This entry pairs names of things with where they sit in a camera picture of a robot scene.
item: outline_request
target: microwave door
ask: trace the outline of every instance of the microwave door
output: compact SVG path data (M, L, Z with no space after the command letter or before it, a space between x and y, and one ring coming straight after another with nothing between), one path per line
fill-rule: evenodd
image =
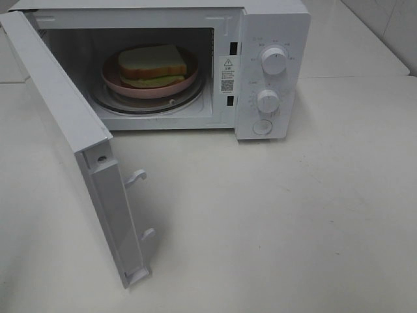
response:
M26 77L33 104L38 106L46 128L51 125L53 129L50 135L54 146L65 147L66 156L70 156L82 174L123 286L127 288L149 274L141 245L153 230L138 236L125 190L138 178L144 179L145 172L138 170L122 179L119 163L111 150L110 132L25 15L1 14L0 23L3 27L0 31L7 36ZM48 121L44 121L44 116L48 116Z

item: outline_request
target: microwave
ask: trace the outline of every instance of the microwave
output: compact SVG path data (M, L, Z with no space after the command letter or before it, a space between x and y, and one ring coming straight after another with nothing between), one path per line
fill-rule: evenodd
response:
M121 177L110 130L284 138L310 16L299 0L20 0L0 23L51 139L85 181L127 288L150 273L143 244L154 230L134 225L126 189L146 172ZM164 44L195 57L187 88L143 99L105 84L112 55Z

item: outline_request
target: power knob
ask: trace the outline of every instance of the power knob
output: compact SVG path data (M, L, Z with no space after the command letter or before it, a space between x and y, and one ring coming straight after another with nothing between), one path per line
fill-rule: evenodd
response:
M270 89L262 90L257 95L258 110L262 113L274 113L280 108L280 97L278 94Z
M262 68L265 73L277 75L287 67L287 52L279 46L268 47L261 55Z

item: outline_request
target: pink plate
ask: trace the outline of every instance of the pink plate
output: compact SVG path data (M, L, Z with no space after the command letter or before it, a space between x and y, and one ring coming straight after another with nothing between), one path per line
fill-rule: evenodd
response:
M185 63L187 64L188 70L188 73L185 76L185 80L183 80L182 82L175 83L173 85L168 85L165 87L148 89L125 87L126 85L122 84L122 82L120 81L119 68L117 64L117 57L120 52L113 54L106 60L106 62L104 62L102 68L103 80L111 90L115 91L120 95L124 95L130 98L156 99L172 96L191 86L191 84L197 78L198 74L198 61L194 57L194 55L192 55L189 51L183 48L177 47L177 49L180 52Z

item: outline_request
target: label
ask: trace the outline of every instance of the label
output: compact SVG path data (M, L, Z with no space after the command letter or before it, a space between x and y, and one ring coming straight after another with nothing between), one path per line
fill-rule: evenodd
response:
M228 55L219 57L219 92L224 95L237 93L237 74L239 70L239 56Z

